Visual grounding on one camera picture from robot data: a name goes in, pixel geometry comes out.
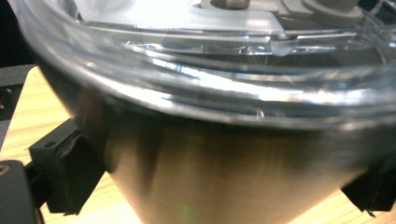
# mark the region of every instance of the wooden surface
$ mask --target wooden surface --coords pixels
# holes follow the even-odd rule
[[[40,70],[32,69],[0,151],[0,160],[13,159],[26,164],[30,160],[27,148],[67,119]],[[50,214],[45,206],[41,210],[46,223],[140,223],[108,175],[104,175],[78,216]],[[338,191],[291,223],[396,223],[396,208],[391,213],[376,215],[372,218],[361,213]]]

